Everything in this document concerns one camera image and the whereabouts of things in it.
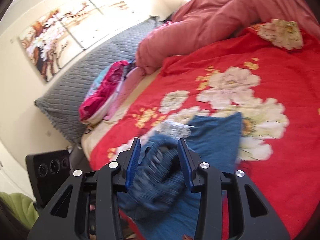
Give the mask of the left hand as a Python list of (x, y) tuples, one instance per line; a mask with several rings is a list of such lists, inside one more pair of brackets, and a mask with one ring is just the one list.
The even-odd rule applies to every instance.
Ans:
[(89, 239), (96, 240), (95, 233), (95, 205), (89, 206)]

